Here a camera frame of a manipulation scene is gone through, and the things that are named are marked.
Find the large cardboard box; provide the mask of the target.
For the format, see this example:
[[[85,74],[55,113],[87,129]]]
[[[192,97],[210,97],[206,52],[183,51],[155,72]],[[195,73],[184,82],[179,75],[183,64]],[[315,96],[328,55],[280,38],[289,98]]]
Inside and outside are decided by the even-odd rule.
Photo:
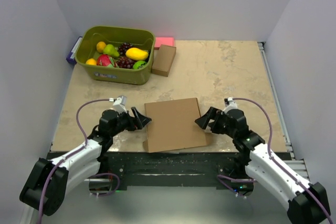
[[[143,147],[148,153],[169,152],[209,146],[213,137],[195,120],[201,117],[197,98],[146,103],[147,139]]]

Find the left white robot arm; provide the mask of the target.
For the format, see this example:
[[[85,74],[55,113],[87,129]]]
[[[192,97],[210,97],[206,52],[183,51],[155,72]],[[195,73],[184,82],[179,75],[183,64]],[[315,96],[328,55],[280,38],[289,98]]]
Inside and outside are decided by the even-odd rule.
[[[152,120],[132,107],[128,111],[105,110],[87,140],[73,150],[47,160],[40,158],[31,170],[19,200],[42,212],[53,215],[67,193],[85,179],[108,174],[109,165],[100,160],[113,144],[113,138],[123,131],[141,130]]]

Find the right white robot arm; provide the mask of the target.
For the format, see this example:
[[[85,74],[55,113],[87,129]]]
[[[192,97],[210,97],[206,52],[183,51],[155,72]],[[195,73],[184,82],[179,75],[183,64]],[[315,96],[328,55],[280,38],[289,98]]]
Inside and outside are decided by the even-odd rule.
[[[320,183],[312,184],[279,158],[261,136],[249,129],[242,110],[211,107],[195,123],[232,138],[242,158],[234,165],[235,175],[248,176],[261,184],[284,207],[291,223],[331,220],[326,189]]]

